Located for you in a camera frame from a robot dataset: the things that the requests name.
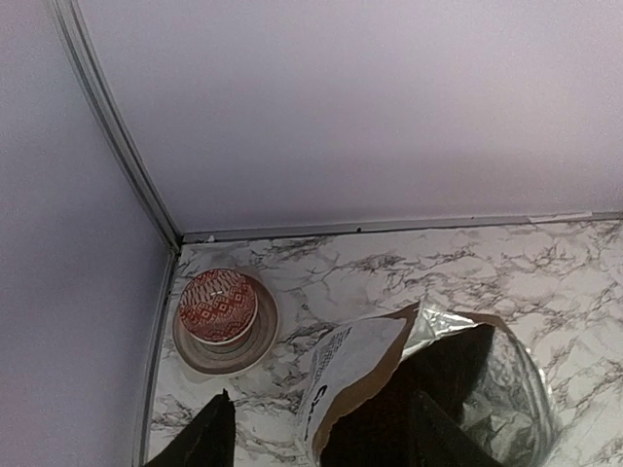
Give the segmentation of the brown white dog food bag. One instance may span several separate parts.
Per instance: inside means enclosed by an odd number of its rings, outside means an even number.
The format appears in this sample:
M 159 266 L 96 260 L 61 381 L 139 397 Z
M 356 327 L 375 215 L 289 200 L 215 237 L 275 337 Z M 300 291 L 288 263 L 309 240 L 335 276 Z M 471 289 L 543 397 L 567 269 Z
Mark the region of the brown white dog food bag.
M 418 391 L 501 466 L 541 466 L 558 441 L 544 373 L 506 324 L 423 301 L 320 339 L 296 443 L 310 466 L 409 466 Z

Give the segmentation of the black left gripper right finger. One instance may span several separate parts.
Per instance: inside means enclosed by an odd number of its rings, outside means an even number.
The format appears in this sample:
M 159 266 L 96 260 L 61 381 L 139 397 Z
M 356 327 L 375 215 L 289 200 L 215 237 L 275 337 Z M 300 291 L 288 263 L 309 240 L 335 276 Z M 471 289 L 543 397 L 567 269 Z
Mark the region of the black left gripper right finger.
M 409 466 L 500 467 L 423 391 L 409 406 Z

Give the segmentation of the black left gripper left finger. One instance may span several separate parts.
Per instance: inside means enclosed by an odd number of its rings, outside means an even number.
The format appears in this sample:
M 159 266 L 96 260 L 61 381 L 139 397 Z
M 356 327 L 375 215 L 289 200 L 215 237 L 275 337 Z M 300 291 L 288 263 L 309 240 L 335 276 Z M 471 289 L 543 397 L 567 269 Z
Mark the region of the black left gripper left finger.
M 146 467 L 232 467 L 236 410 L 227 390 L 215 395 Z

